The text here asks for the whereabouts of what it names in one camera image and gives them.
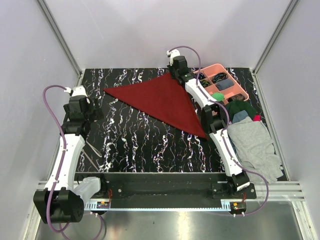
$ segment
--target dark red fabric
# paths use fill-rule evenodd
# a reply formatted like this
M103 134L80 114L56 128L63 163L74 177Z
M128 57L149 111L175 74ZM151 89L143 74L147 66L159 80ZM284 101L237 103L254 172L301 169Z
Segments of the dark red fabric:
M206 138L188 93L169 73L142 83L105 88L104 91L166 124Z
M260 115L255 115L254 118L252 119L252 121L260 122L261 121Z

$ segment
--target red cloth piece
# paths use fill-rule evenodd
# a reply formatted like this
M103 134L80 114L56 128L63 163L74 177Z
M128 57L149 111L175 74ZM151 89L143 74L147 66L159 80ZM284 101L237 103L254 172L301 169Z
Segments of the red cloth piece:
M105 88L104 91L166 124L207 138L188 93L169 73L142 83Z
M254 118L252 119L252 121L260 122L261 121L260 115L255 115Z

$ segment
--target robotic arm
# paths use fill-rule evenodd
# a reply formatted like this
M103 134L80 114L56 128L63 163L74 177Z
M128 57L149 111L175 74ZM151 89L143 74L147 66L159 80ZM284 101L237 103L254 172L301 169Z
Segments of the robotic arm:
M231 193L238 192L250 185L247 173L235 164L234 160L239 163L237 156L231 146L226 126L226 114L217 102L196 80L196 75L189 72L187 60L180 55L177 49L167 52L170 58L168 65L171 77L196 100L201 108L201 125L204 132L216 145L225 168L225 174L229 177L228 188ZM222 138L222 131L225 135L226 144Z
M85 146L91 123L103 119L102 110L97 99L90 99L83 86L67 88L70 94L69 103L64 105L65 118L61 126L66 140L64 149L63 138L60 136L59 151L51 176L43 191L36 191L33 202L44 223L47 222L47 205L50 204L50 220L52 223L78 223L84 214L84 205L101 189L98 177L86 177L74 187L77 162L82 148ZM63 164L58 180L62 154L65 151ZM56 183L52 200L48 202L50 191Z

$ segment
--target orange tray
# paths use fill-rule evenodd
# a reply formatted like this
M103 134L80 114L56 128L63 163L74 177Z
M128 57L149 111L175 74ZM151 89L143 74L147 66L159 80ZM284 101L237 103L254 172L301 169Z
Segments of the orange tray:
M202 68L200 71L202 74L205 75L205 80L208 81L210 86L205 87L204 89L210 94L214 93L222 93L224 95L224 100L223 103L226 105L229 103L228 99L237 95L241 94L244 96L244 101L247 101L249 99L248 93L240 86L240 84L231 76L231 74L222 66L221 64L217 63L205 68ZM216 87L215 84L213 84L212 79L214 78L215 75L218 73L226 73L228 75L228 79L232 80L234 85L219 91L219 89Z

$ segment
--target gray wall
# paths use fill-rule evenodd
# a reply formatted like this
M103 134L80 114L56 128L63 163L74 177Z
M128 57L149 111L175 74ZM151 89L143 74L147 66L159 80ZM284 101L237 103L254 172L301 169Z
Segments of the gray wall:
M320 235L320 1L300 1L258 78L292 180Z
M59 137L42 91L76 81L35 0L0 2L0 73L0 238L18 240ZM48 100L62 120L68 96L52 90Z
M203 66L254 67L290 0L45 1L81 68L157 68L179 45Z

